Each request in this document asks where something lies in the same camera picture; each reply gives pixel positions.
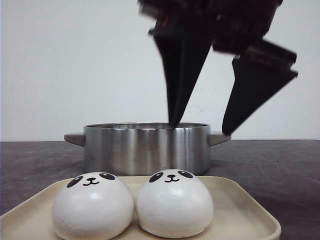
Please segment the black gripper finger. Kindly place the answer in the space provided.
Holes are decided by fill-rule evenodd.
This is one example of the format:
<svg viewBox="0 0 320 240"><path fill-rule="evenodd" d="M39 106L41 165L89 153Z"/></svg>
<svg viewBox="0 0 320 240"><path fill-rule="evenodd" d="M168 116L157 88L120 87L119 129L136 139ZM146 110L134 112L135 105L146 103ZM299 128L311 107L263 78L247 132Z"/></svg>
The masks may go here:
<svg viewBox="0 0 320 240"><path fill-rule="evenodd" d="M222 121L222 132L231 135L249 116L298 76L296 71L233 59L234 85Z"/></svg>

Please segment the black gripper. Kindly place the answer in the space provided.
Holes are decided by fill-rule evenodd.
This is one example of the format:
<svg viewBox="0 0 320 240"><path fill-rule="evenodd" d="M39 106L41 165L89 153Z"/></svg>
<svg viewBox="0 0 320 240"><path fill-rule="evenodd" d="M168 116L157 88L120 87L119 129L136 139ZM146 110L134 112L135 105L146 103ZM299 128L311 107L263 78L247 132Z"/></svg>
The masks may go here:
<svg viewBox="0 0 320 240"><path fill-rule="evenodd" d="M140 0L156 20L149 30L166 80L168 121L179 125L210 47L234 55L259 54L292 65L297 54L264 40L280 0Z"/></svg>

